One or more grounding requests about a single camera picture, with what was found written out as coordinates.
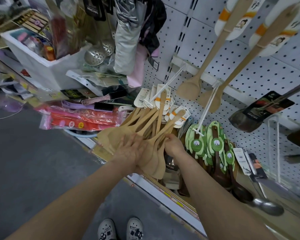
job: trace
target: pegboard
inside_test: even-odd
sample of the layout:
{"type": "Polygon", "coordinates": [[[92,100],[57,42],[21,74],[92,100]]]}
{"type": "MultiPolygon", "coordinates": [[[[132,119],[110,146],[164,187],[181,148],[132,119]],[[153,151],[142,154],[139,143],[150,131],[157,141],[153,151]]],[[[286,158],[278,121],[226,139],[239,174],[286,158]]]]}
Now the pegboard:
{"type": "MultiPolygon", "coordinates": [[[[174,52],[180,58],[189,60],[200,67],[205,57],[212,48],[217,36],[214,25],[227,0],[163,0],[167,10],[167,21],[160,30],[160,55],[156,61],[160,63],[156,72],[150,64],[145,65],[144,87],[151,88],[152,84],[166,82],[172,77],[175,68],[172,69],[170,61],[174,52]]],[[[225,80],[236,66],[249,53],[248,42],[251,35],[264,21],[278,0],[266,0],[255,18],[237,39],[226,41],[206,72],[225,80]]],[[[170,84],[173,94],[178,86],[192,75],[182,72],[179,77],[170,84]]],[[[292,37],[276,54],[269,57],[256,57],[244,70],[231,82],[234,88],[256,99],[269,91],[284,94],[292,87],[300,84],[300,30],[292,37]]],[[[211,86],[202,82],[201,93],[211,90],[211,86]]],[[[195,101],[187,101],[175,95],[177,104],[183,104],[190,109],[192,116],[200,119],[203,108],[195,101]]],[[[275,129],[270,128],[271,159],[268,160],[268,128],[263,123],[260,128],[252,133],[245,133],[234,128],[228,118],[238,109],[246,105],[223,95],[223,101],[216,113],[208,113],[204,124],[213,120],[220,121],[226,129],[229,138],[238,146],[245,147],[262,162],[265,168],[276,174],[276,149],[275,129]]],[[[292,97],[295,105],[283,111],[283,114],[300,123],[300,92],[292,97]]],[[[294,190],[300,194],[300,164],[288,164],[284,161],[284,155],[300,154],[300,148],[286,139],[291,133],[280,126],[280,163],[281,178],[287,181],[294,190]]]]}

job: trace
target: white container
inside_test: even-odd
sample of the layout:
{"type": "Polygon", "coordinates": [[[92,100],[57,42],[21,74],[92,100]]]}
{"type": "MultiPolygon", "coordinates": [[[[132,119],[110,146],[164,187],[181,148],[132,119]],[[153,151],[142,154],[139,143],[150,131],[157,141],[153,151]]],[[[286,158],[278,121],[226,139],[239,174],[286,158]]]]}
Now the white container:
{"type": "Polygon", "coordinates": [[[78,81],[66,76],[66,72],[80,68],[80,61],[84,60],[84,53],[90,47],[89,45],[81,48],[79,52],[73,55],[67,55],[58,60],[48,61],[10,35],[17,30],[18,29],[4,32],[0,35],[34,80],[43,87],[54,91],[84,87],[78,81]]]}

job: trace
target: shoe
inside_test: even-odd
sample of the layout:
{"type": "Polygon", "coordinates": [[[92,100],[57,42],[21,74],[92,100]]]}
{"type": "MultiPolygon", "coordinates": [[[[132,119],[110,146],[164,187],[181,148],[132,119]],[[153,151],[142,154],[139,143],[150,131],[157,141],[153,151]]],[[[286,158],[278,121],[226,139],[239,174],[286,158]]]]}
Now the shoe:
{"type": "Polygon", "coordinates": [[[138,218],[130,218],[127,225],[127,240],[140,240],[143,237],[142,223],[138,218]]]}
{"type": "Polygon", "coordinates": [[[115,223],[110,219],[104,219],[98,228],[99,240],[117,240],[115,223]]]}

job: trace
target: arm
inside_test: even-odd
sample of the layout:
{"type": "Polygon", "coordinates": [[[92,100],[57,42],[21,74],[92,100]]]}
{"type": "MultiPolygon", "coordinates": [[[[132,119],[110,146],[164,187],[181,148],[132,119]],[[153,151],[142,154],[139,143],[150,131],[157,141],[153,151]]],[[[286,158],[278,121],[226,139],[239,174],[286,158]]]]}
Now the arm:
{"type": "Polygon", "coordinates": [[[175,135],[167,134],[166,137],[169,139],[165,143],[165,150],[176,160],[210,240],[277,239],[186,153],[175,135]]]}
{"type": "Polygon", "coordinates": [[[136,164],[144,149],[141,137],[131,136],[126,144],[123,137],[112,161],[50,203],[7,239],[81,239],[112,188],[138,170],[136,164]]]}

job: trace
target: silver spoon handle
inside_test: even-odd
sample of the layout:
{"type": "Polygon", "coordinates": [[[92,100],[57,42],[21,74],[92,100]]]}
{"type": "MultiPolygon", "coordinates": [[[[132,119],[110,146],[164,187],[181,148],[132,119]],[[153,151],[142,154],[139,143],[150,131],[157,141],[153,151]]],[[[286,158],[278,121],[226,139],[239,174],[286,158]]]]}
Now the silver spoon handle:
{"type": "Polygon", "coordinates": [[[288,97],[296,94],[297,92],[300,92],[300,85],[296,86],[295,88],[291,89],[290,91],[286,92],[284,95],[276,98],[275,100],[273,100],[272,102],[264,105],[263,107],[259,108],[258,110],[264,110],[269,108],[270,106],[280,103],[281,101],[283,101],[284,99],[287,99],[288,97]]]}

